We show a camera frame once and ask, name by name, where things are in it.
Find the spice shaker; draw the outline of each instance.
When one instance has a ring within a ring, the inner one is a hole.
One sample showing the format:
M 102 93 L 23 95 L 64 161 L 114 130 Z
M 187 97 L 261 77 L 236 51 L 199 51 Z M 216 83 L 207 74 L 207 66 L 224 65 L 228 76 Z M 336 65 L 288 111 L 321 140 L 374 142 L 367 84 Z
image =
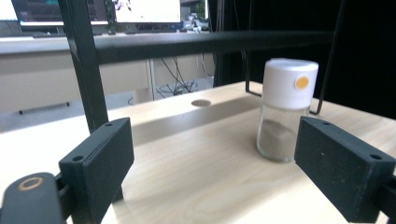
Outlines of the spice shaker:
M 272 161 L 293 161 L 300 117 L 307 116 L 318 64 L 294 59 L 265 63 L 257 148 Z

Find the cable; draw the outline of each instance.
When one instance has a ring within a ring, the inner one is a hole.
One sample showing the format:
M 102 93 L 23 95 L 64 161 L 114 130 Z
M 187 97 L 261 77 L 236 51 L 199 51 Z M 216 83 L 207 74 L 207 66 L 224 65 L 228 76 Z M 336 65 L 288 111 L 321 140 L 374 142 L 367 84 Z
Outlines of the cable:
M 183 83 L 181 83 L 177 77 L 175 77 L 175 75 L 173 74 L 173 72 L 171 71 L 171 69 L 169 68 L 168 64 L 166 64 L 166 62 L 163 60 L 163 58 L 161 58 L 161 60 L 163 61 L 163 64 L 166 66 L 166 68 L 168 69 L 169 73 L 172 75 L 172 77 L 177 81 L 177 83 L 179 83 L 180 85 L 183 86 Z
M 174 57 L 174 62 L 175 62 L 175 65 L 176 65 L 176 70 L 177 70 L 178 74 L 180 75 L 181 81 L 183 82 L 182 85 L 184 86 L 184 88 L 187 89 L 188 92 L 191 92 L 191 90 L 189 90 L 189 88 L 187 87 L 186 82 L 184 81 L 183 76 L 180 73 L 180 70 L 178 69 L 177 57 Z
M 131 101 L 134 99 L 134 97 L 131 97 L 129 100 L 128 100 L 128 105 L 134 105 L 133 103 L 131 103 Z
M 235 3 L 235 0 L 233 0 L 233 10 L 235 11 L 236 28 L 238 29 L 238 31 L 240 31 L 239 19 L 238 19 L 238 12 L 237 12 L 237 10 L 236 10 L 236 3 Z
M 157 92 L 158 92 L 158 93 L 161 95 L 161 97 L 162 97 L 163 99 L 165 99 L 165 98 L 166 98 L 166 97 L 164 97 L 164 96 L 163 96 L 163 94 L 162 94 L 160 91 L 158 91 L 158 89 L 157 89 L 157 88 L 156 88 L 155 90 L 156 90 L 156 91 L 157 91 Z
M 204 54 L 201 54 L 201 60 L 202 60 L 202 67 L 204 68 L 204 72 L 206 73 L 207 76 L 209 77 L 213 77 L 213 75 L 210 75 L 209 73 L 207 73 L 206 67 L 205 67 L 205 61 L 204 61 Z

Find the desk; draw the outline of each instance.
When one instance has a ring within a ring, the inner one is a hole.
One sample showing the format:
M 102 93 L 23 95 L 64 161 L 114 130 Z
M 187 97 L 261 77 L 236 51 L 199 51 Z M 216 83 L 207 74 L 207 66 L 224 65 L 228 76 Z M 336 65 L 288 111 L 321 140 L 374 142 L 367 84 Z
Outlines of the desk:
M 198 99 L 211 105 L 191 104 Z M 237 83 L 109 111 L 110 119 L 131 117 L 135 161 L 125 201 L 104 223 L 346 223 L 295 163 L 256 151 L 260 101 Z M 395 120 L 327 102 L 318 117 L 396 157 Z M 87 136 L 83 117 L 0 134 L 0 190 L 30 173 L 56 174 Z

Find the computer monitor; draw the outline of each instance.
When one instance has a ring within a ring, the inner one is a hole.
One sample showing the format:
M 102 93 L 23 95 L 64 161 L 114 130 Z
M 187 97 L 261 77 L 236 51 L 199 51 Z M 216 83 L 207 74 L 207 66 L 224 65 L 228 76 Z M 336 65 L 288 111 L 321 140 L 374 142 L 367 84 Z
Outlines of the computer monitor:
M 180 0 L 113 0 L 117 22 L 178 23 Z
M 12 4 L 22 30 L 64 25 L 58 0 L 12 0 Z M 87 0 L 87 4 L 92 25 L 106 25 L 105 1 Z
M 18 17 L 15 13 L 11 0 L 0 0 L 0 21 L 17 21 Z

